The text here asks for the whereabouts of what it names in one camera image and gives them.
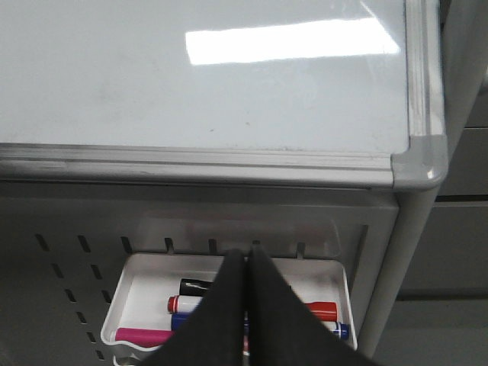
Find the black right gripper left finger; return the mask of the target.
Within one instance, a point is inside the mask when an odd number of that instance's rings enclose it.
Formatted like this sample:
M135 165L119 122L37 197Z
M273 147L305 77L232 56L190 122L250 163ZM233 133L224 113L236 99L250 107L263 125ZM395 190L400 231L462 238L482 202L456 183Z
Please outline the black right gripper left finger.
M241 365L244 255L230 250L203 300L144 365Z

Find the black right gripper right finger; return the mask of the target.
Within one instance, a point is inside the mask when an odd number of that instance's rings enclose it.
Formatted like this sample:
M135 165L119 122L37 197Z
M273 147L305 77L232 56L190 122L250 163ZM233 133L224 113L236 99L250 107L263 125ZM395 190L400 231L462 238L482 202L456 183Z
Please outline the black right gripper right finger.
M333 335L253 246L246 265L251 365L374 365Z

